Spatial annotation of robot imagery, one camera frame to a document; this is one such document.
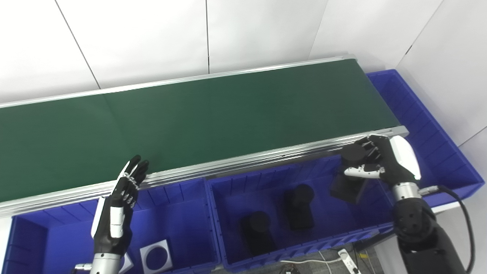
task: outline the blue storage bin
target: blue storage bin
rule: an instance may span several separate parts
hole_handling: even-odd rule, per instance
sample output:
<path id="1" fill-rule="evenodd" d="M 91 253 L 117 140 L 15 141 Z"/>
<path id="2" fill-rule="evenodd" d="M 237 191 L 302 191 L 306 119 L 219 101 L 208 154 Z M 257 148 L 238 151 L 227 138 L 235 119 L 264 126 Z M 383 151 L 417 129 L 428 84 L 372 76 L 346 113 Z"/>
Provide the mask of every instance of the blue storage bin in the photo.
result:
<path id="1" fill-rule="evenodd" d="M 92 200 L 13 217 L 2 273 L 67 274 L 75 264 L 92 262 L 96 205 Z M 127 274 L 143 273 L 139 249 L 164 239 L 173 262 L 165 273 L 209 273 L 220 263 L 203 179 L 140 191 L 131 228 L 134 267 Z"/>
<path id="2" fill-rule="evenodd" d="M 378 181 L 368 184 L 358 205 L 330 197 L 329 186 L 339 165 L 340 157 L 333 156 L 207 181 L 224 267 L 239 272 L 390 230 L 392 203 Z M 315 192 L 310 204 L 315 226 L 292 231 L 283 194 L 302 183 Z M 269 215 L 277 250 L 252 257 L 240 220 L 255 211 Z"/>
<path id="3" fill-rule="evenodd" d="M 461 198 L 475 193 L 484 180 L 400 74 L 385 70 L 367 76 L 399 122 L 409 130 L 406 139 L 414 148 L 421 168 L 420 187 L 445 185 Z M 455 201 L 443 193 L 426 196 L 425 200 L 432 207 Z"/>
<path id="4" fill-rule="evenodd" d="M 421 187 L 442 184 L 466 198 L 484 181 L 396 70 L 368 74 L 398 120 L 410 132 L 407 140 L 418 157 Z M 329 196 L 328 188 L 339 166 L 339 156 L 281 166 L 207 182 L 213 204 L 223 265 L 232 272 L 247 270 L 290 257 L 357 241 L 392 228 L 393 205 L 387 186 L 372 181 L 359 205 Z M 311 210 L 315 227 L 295 232 L 284 215 L 283 193 L 300 183 L 315 191 Z M 425 197 L 432 206 L 454 199 L 446 194 Z M 240 219 L 264 211 L 277 250 L 253 257 L 240 229 Z"/>

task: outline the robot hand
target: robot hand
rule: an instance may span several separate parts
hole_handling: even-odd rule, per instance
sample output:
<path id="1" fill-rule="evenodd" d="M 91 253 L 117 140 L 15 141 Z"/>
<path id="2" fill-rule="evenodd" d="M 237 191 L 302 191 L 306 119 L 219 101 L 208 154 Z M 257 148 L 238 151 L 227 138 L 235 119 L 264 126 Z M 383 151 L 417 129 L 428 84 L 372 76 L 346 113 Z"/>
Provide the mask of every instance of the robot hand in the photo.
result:
<path id="1" fill-rule="evenodd" d="M 92 225 L 95 256 L 91 273 L 118 273 L 119 260 L 132 239 L 130 222 L 138 189 L 149 168 L 147 160 L 140 160 L 136 155 L 128 161 L 112 193 L 98 201 Z"/>
<path id="2" fill-rule="evenodd" d="M 391 187 L 402 183 L 417 184 L 421 179 L 414 151 L 401 136 L 369 135 L 345 147 L 344 152 L 364 156 L 357 165 L 345 169 L 346 176 L 377 178 Z"/>
<path id="3" fill-rule="evenodd" d="M 351 192 L 354 199 L 349 200 L 356 201 L 359 192 L 353 187 L 360 185 L 363 188 L 367 178 L 381 179 L 389 185 L 396 200 L 392 210 L 393 228 L 408 273 L 465 274 L 471 271 L 473 260 L 467 271 L 464 270 L 450 238 L 436 222 L 431 207 L 422 199 L 418 188 L 419 165 L 411 145 L 403 137 L 370 135 L 344 146 L 341 156 L 340 171 L 343 172 L 337 176 L 335 189 L 342 193 L 336 197 L 347 197 L 343 193 Z"/>

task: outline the floor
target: floor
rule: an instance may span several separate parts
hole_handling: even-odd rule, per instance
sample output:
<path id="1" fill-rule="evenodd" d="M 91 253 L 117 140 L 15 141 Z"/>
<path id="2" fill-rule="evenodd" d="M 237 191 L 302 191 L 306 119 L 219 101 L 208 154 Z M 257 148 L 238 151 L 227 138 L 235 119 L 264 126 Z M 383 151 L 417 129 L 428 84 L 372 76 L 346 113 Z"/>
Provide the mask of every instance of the floor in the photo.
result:
<path id="1" fill-rule="evenodd" d="M 356 262 L 355 254 L 353 252 L 353 247 L 351 244 L 347 244 L 343 247 L 338 247 L 337 250 L 345 248 L 349 251 L 350 256 L 354 262 Z M 338 258 L 338 254 L 335 250 L 324 250 L 321 251 L 321 254 L 326 260 L 334 260 Z M 295 257 L 292 261 L 305 261 L 305 260 L 323 260 L 321 255 L 316 252 L 313 254 L 308 254 L 301 257 Z M 362 251 L 357 254 L 358 269 L 362 274 L 383 274 L 382 267 L 380 265 L 379 259 L 377 258 L 377 254 L 375 253 L 374 248 L 369 248 L 366 251 Z M 307 262 L 302 264 L 289 264 L 289 263 L 275 263 L 267 266 L 263 266 L 260 268 L 243 271 L 240 272 L 241 274 L 285 274 L 291 267 L 295 267 L 296 271 L 291 271 L 290 274 L 349 274 L 350 272 L 347 270 L 345 265 L 340 262 L 330 263 L 328 264 L 330 267 L 326 266 L 324 263 L 318 262 Z M 230 274 L 225 269 L 214 270 L 212 274 Z"/>

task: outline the robot finger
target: robot finger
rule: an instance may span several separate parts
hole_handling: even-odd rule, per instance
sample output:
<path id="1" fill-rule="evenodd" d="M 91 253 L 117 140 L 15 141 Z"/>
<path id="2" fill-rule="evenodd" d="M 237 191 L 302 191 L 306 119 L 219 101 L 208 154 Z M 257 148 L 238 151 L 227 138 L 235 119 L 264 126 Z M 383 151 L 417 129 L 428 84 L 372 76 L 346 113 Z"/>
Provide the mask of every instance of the robot finger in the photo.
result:
<path id="1" fill-rule="evenodd" d="M 137 164 L 140 162 L 141 159 L 142 158 L 140 155 L 135 155 L 134 157 L 132 157 L 132 159 L 130 159 L 129 164 L 126 166 L 123 172 L 130 174 L 137 166 Z"/>

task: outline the black object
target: black object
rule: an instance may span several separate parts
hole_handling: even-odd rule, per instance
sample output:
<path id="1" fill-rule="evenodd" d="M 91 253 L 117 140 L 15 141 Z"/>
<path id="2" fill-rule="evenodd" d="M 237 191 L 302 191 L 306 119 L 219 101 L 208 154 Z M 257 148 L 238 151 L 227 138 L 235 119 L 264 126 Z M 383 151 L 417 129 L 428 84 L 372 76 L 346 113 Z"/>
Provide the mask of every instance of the black object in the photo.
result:
<path id="1" fill-rule="evenodd" d="M 345 176 L 343 172 L 349 167 L 356 168 L 365 164 L 367 152 L 359 144 L 349 144 L 341 148 L 340 154 L 341 166 L 330 185 L 330 195 L 352 204 L 358 204 L 368 180 Z"/>
<path id="2" fill-rule="evenodd" d="M 256 211 L 241 219 L 240 226 L 253 256 L 277 250 L 269 231 L 270 224 L 269 215 L 263 211 Z"/>
<path id="3" fill-rule="evenodd" d="M 467 273 L 450 238 L 423 199 L 398 201 L 393 216 L 399 251 L 408 273 Z"/>
<path id="4" fill-rule="evenodd" d="M 291 230 L 310 229 L 315 226 L 309 204 L 315 197 L 313 189 L 300 184 L 284 192 L 284 210 Z"/>
<path id="5" fill-rule="evenodd" d="M 105 204 L 101 211 L 98 227 L 93 237 L 94 253 L 110 253 L 123 256 L 129 248 L 132 240 L 132 230 L 130 222 L 133 215 L 133 205 L 138 198 L 138 187 L 146 178 L 146 172 L 149 168 L 149 161 L 141 161 L 140 155 L 134 156 L 129 164 L 123 170 L 127 176 L 118 179 L 112 194 L 105 198 Z M 125 218 L 123 220 L 123 235 L 121 238 L 112 238 L 110 236 L 110 208 L 123 208 Z"/>

